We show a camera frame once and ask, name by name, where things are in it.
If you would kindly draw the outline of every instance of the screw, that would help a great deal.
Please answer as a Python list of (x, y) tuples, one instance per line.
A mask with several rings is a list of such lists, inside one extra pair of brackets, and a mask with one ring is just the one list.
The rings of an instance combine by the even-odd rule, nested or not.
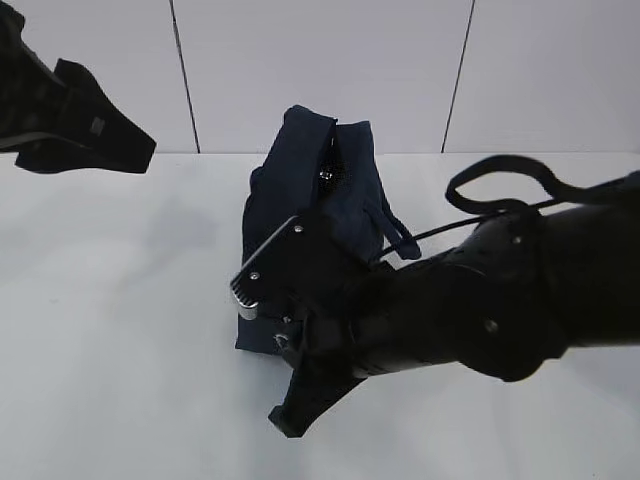
[(500, 330), (500, 326), (493, 320), (489, 319), (489, 320), (485, 320), (484, 322), (484, 328), (487, 332), (489, 332), (491, 335), (495, 335), (498, 333), (498, 330)]
[(273, 336), (273, 339), (278, 344), (278, 348), (280, 350), (284, 350), (289, 346), (289, 337), (287, 335), (285, 335), (284, 333), (276, 333)]

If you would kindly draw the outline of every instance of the black cable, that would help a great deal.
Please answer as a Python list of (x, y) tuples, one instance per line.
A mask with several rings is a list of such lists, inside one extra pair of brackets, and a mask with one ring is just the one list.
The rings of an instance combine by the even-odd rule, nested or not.
[[(530, 205), (527, 210), (541, 210), (543, 208), (553, 207), (553, 206), (559, 205), (561, 203), (564, 203), (564, 202), (562, 200), (556, 200), (556, 199), (552, 198), (551, 200), (545, 200), (544, 202), (539, 202), (539, 203), (535, 203), (533, 205)], [(496, 217), (499, 217), (501, 215), (505, 215), (507, 213), (513, 213), (513, 212), (500, 212), (500, 213), (497, 213), (495, 215), (483, 215), (483, 216), (480, 216), (480, 217), (467, 218), (466, 220), (460, 220), (459, 222), (450, 223), (448, 225), (444, 225), (442, 227), (434, 228), (433, 230), (429, 230), (429, 231), (420, 233), (419, 235), (415, 235), (415, 236), (411, 237), (411, 239), (415, 240), (415, 241), (424, 240), (426, 238), (433, 237), (434, 235), (438, 235), (440, 233), (448, 232), (449, 230), (454, 230), (456, 228), (461, 228), (461, 227), (466, 227), (468, 225), (475, 225), (477, 223), (482, 223), (482, 222), (484, 222), (486, 220), (489, 220), (491, 218), (496, 218)], [(399, 242), (399, 243), (396, 243), (395, 245), (391, 245), (390, 247), (385, 248), (379, 254), (377, 254), (375, 257), (373, 257), (371, 259), (370, 263), (377, 262), (378, 260), (380, 260), (383, 257), (386, 257), (390, 253), (395, 252), (403, 244), (404, 244), (404, 242)]]

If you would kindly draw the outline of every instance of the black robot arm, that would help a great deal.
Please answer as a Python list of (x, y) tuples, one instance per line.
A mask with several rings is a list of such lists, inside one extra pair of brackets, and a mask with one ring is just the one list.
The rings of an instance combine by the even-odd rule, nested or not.
[[(532, 176), (552, 200), (475, 202), (457, 192), (494, 171)], [(283, 305), (275, 341), (294, 374), (271, 421), (300, 437), (375, 375), (457, 361), (511, 382), (569, 347), (640, 344), (638, 178), (578, 189), (533, 159), (484, 160), (447, 190), (482, 215), (473, 234), (397, 271), (346, 253), (315, 211), (291, 219), (232, 282), (247, 318), (261, 302)], [(583, 205), (539, 213), (563, 201)]]
[(156, 142), (109, 100), (91, 72), (50, 71), (22, 41), (25, 18), (0, 1), (0, 152), (35, 173), (100, 168), (145, 173)]

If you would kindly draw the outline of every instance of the dark blue bag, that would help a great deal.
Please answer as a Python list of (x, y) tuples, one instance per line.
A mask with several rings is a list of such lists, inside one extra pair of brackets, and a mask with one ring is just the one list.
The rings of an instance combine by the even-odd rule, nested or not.
[[(332, 218), (335, 240), (363, 261), (382, 250), (384, 237), (391, 244), (403, 242), (402, 258), (421, 256), (385, 197), (369, 122), (338, 126), (333, 118), (295, 106), (285, 113), (264, 165), (251, 174), (243, 262), (284, 222), (311, 207)], [(282, 329), (280, 311), (280, 306), (260, 305), (256, 320), (238, 318), (236, 348), (278, 354), (274, 335)]]

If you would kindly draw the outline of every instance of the white table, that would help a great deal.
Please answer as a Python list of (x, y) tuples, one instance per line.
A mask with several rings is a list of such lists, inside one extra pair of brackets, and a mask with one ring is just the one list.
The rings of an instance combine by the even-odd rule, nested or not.
[[(443, 191), (478, 155), (388, 156), (414, 230), (462, 217)], [(635, 155), (542, 155), (589, 185)], [(0, 165), (0, 478), (627, 479), (640, 349), (568, 354), (506, 385), (459, 365), (365, 382), (302, 440), (267, 420), (290, 371), (235, 351), (227, 283), (257, 156), (157, 155), (146, 176)], [(490, 198), (543, 198), (488, 179)], [(435, 253), (467, 232), (425, 245)]]

